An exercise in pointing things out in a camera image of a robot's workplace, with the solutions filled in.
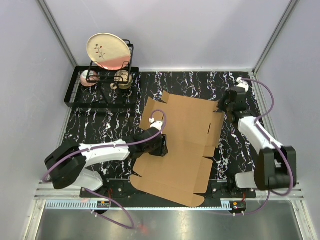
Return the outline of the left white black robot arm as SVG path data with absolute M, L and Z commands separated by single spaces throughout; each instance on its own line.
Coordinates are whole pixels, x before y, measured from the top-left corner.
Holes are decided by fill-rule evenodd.
M 167 136 L 156 127 L 109 143 L 79 144 L 68 140 L 44 160 L 47 173 L 43 178 L 45 183 L 52 183 L 55 190 L 78 186 L 103 198 L 108 193 L 108 186 L 98 172 L 90 171 L 88 167 L 138 159 L 144 154 L 164 157 L 168 152 Z

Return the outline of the small control box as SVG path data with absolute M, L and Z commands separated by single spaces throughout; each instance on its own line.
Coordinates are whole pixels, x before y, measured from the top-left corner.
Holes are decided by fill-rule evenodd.
M 246 211 L 246 208 L 247 208 L 247 204 L 245 201 L 234 201 L 232 203 L 232 209 L 234 211 Z
M 110 205 L 111 205 L 111 202 L 108 201 L 108 200 L 98 200 L 97 201 L 97 204 L 96 204 L 96 207 L 98 209 L 109 209 L 110 208 Z

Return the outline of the brown cardboard box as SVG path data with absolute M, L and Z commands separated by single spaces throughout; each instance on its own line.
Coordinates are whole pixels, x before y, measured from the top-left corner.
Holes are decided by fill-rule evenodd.
M 187 207 L 204 203 L 213 156 L 219 145 L 223 112 L 218 103 L 194 97 L 162 93 L 160 101 L 147 99 L 139 127 L 150 127 L 149 118 L 166 120 L 168 153 L 139 157 L 133 166 L 130 183 L 139 191 Z

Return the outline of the black marble pattern mat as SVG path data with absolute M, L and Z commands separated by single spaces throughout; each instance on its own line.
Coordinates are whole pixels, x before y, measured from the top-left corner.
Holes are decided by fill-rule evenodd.
M 216 101 L 239 77 L 251 78 L 250 72 L 183 71 L 140 72 L 133 75 L 129 99 L 133 109 L 74 108 L 63 133 L 64 140 L 83 144 L 108 143 L 138 133 L 148 98 L 159 100 L 163 91 L 170 94 Z M 210 178 L 225 180 L 229 174 L 255 170 L 258 154 L 249 140 L 229 121 L 222 125 L 218 147 L 212 158 Z

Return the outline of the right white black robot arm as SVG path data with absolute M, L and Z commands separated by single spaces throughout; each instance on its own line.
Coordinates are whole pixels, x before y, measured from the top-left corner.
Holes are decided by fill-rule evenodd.
M 297 184 L 297 153 L 292 146 L 284 146 L 261 125 L 245 105 L 247 89 L 234 86 L 225 91 L 218 101 L 218 111 L 243 134 L 255 149 L 258 160 L 255 170 L 234 175 L 227 185 L 228 195 L 239 198 L 245 189 L 269 191 L 277 196 L 288 196 Z

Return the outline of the right small control box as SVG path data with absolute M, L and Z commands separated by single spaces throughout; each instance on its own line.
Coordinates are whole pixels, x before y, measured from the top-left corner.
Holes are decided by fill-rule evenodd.
M 234 211 L 246 211 L 246 208 L 247 208 L 247 204 L 245 201 L 234 201 L 232 203 L 232 209 Z

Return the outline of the left small control box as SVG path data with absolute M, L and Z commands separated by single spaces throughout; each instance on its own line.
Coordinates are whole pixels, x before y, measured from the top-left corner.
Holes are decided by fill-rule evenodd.
M 110 205 L 111 205 L 111 202 L 108 201 L 108 200 L 98 200 L 97 201 L 97 204 L 96 204 L 96 207 L 98 209 L 109 209 L 110 208 Z

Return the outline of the slotted aluminium rail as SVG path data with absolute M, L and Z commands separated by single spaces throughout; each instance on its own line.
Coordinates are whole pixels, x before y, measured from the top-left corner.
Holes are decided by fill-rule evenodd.
M 109 210 L 113 207 L 116 208 L 115 203 L 110 204 L 109 209 L 97 208 L 98 200 L 47 200 L 46 208 L 57 209 L 57 210 Z

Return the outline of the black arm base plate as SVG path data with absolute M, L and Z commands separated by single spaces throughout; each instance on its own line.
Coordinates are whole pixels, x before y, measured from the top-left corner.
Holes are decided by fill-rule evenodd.
M 147 196 L 148 193 L 137 190 L 129 180 L 107 179 L 106 185 L 95 192 L 106 195 L 112 199 L 124 199 L 128 197 Z M 250 188 L 238 188 L 233 180 L 209 180 L 207 190 L 200 196 L 212 199 L 255 199 L 256 191 Z

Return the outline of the pink white ceramic cup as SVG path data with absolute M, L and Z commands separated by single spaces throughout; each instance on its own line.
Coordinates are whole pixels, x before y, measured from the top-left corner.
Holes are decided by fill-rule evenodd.
M 80 75 L 80 84 L 84 87 L 93 87 L 100 80 L 99 75 L 93 70 L 85 70 Z

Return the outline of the cream pink floral plate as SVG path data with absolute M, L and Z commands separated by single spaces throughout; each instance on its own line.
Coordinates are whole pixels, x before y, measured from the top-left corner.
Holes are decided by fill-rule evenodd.
M 127 67 L 132 56 L 125 41 L 111 33 L 93 35 L 87 41 L 86 52 L 94 64 L 110 71 Z

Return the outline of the beige ceramic cup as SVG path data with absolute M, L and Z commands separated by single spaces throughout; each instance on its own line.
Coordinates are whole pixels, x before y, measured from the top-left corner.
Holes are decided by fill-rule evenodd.
M 127 70 L 119 70 L 114 76 L 115 83 L 110 84 L 112 90 L 127 90 L 132 86 L 133 77 Z

